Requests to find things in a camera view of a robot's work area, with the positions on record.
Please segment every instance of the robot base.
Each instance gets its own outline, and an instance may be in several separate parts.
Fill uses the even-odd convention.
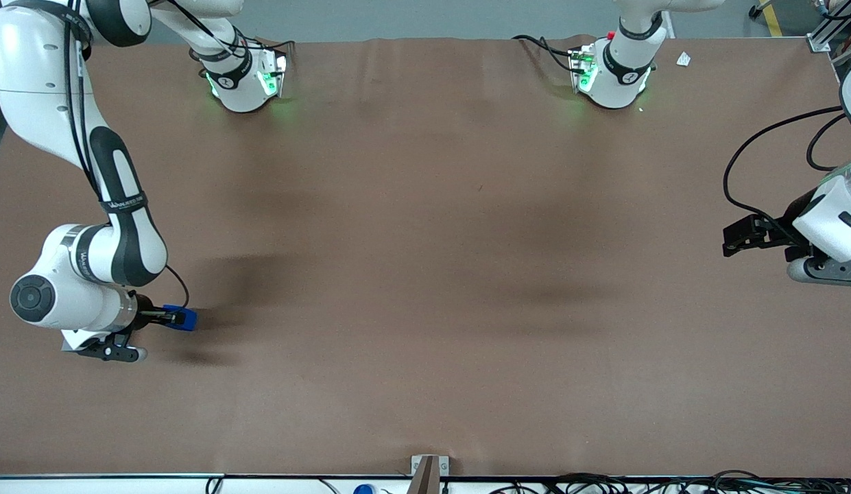
[[[221,103],[231,112],[253,112],[262,107],[271,97],[281,97],[282,94],[287,57],[261,47],[252,47],[250,51],[252,51],[254,63],[249,73],[239,81],[238,87],[226,89],[220,77],[217,78],[218,81],[215,81],[206,73],[206,80],[212,88],[212,96],[221,100]]]
[[[592,102],[605,108],[623,108],[629,106],[641,91],[645,90],[645,82],[651,69],[636,81],[635,84],[620,84],[616,75],[605,67],[603,52],[609,43],[607,38],[599,38],[595,43],[581,47],[580,50],[570,50],[568,60],[572,69],[581,69],[583,74],[572,72],[572,87],[575,93],[586,94]]]

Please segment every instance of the white robot link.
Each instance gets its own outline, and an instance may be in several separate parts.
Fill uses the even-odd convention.
[[[851,70],[840,84],[839,100],[851,124]],[[813,138],[808,153],[822,132]],[[818,187],[793,201],[782,217],[772,218],[757,210],[724,228],[724,257],[746,249],[786,246],[788,275],[794,281],[851,287],[851,162],[819,169],[829,173]]]
[[[572,85],[594,103],[606,108],[629,106],[651,74],[654,56],[667,29],[667,12],[702,12],[717,9],[723,0],[614,0],[620,23],[610,37],[571,50]]]
[[[284,58],[244,38],[226,16],[241,0],[15,0],[0,8],[0,106],[22,139],[83,169],[108,223],[62,225],[10,301],[31,325],[60,329],[62,350],[136,362],[128,345],[150,322],[193,329],[186,307],[154,307],[127,287],[143,287],[166,267],[130,153],[99,113],[84,60],[94,36],[128,47],[141,43],[152,18],[190,44],[228,110],[250,112],[278,94]]]

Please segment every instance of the blue block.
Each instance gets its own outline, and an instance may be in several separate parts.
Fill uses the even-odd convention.
[[[163,325],[167,328],[178,329],[179,331],[193,331],[197,325],[197,313],[190,309],[182,309],[177,305],[165,305],[163,309],[166,312],[178,313],[175,315],[175,322],[164,322]]]

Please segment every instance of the brown paper sheet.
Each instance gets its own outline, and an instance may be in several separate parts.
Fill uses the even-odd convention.
[[[202,317],[140,331],[142,364],[61,353],[11,312],[50,229],[103,217],[78,169],[5,138],[0,473],[434,452],[457,474],[851,475],[851,289],[720,248],[745,215],[720,188],[736,146],[838,101],[803,40],[667,41],[625,110],[531,45],[374,40],[300,45],[287,99],[232,115],[186,50],[90,62]],[[752,147],[739,199],[780,213],[814,187],[823,121]],[[851,130],[817,157],[849,159]],[[142,292],[182,297],[168,273]]]

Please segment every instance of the metal bracket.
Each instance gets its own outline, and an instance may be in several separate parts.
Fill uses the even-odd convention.
[[[806,44],[810,46],[812,53],[828,53],[830,52],[830,43],[816,43],[811,32],[806,34]]]
[[[414,454],[410,456],[410,475],[416,474],[416,469],[419,468],[419,463],[422,462],[422,458],[425,456],[435,456],[435,454]],[[440,476],[448,476],[450,475],[450,457],[449,456],[437,456],[438,457],[438,466],[440,467]]]

